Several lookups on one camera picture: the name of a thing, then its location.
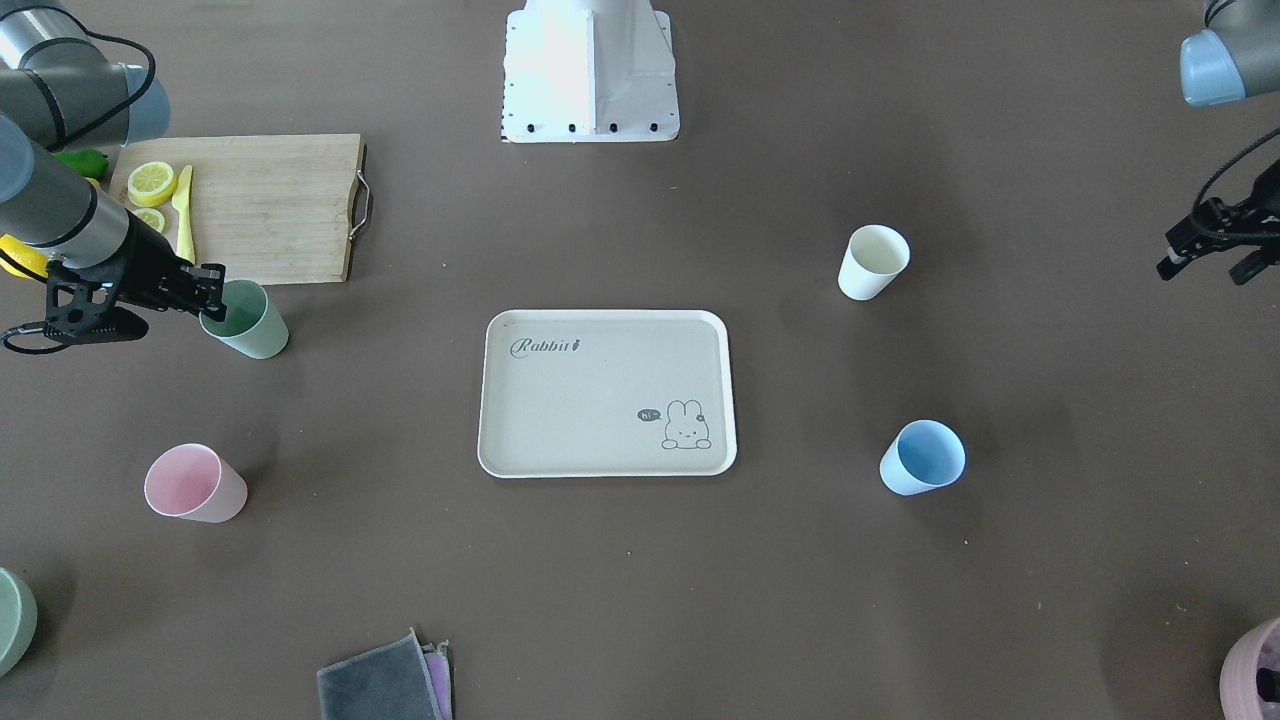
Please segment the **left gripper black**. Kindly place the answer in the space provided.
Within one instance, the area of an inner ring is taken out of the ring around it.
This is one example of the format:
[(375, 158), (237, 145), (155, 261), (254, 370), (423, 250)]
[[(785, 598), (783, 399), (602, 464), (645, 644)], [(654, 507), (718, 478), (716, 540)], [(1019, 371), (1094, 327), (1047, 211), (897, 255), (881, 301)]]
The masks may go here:
[(1225, 233), (1228, 249), (1257, 247), (1230, 270), (1235, 286), (1244, 286), (1267, 266), (1279, 264), (1279, 188), (1276, 184), (1257, 184), (1247, 199), (1225, 206)]

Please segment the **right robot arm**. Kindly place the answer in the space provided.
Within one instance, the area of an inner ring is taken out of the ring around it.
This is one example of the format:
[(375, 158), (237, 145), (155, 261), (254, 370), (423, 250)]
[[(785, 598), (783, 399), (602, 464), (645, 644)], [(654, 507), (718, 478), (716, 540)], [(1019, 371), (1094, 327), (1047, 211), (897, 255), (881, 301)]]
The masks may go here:
[(60, 341), (137, 340), (138, 315), (177, 310), (223, 319), (225, 269), (180, 258), (154, 228), (61, 159), (77, 149), (159, 138), (170, 104), (148, 49), (110, 60), (59, 1), (3, 4), (3, 231), (47, 260), (40, 329)]

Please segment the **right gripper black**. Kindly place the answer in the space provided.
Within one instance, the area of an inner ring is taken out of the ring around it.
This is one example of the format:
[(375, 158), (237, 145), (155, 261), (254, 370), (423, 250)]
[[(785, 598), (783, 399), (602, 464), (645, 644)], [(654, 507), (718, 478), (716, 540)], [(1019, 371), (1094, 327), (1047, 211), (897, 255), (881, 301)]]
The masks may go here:
[(224, 322), (227, 269), (178, 256), (168, 240), (134, 215), (120, 247), (100, 264), (100, 281), (111, 282), (115, 299), (152, 310), (178, 310)]

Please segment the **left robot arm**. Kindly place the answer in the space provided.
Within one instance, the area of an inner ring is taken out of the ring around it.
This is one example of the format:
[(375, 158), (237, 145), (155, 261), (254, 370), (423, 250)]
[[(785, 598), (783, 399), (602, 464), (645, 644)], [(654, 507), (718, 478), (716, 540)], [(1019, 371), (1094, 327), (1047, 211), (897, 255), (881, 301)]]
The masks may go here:
[[(1183, 99), (1193, 108), (1211, 108), (1272, 94), (1279, 87), (1279, 5), (1275, 1), (1207, 1), (1204, 27), (1179, 50)], [(1190, 263), (1210, 254), (1248, 247), (1251, 252), (1229, 272), (1244, 286), (1279, 261), (1279, 164), (1262, 170), (1249, 193), (1230, 204), (1210, 196), (1213, 184), (1242, 159), (1277, 137), (1277, 131), (1240, 150), (1197, 192), (1190, 211), (1167, 233), (1167, 255), (1157, 266), (1170, 281)]]

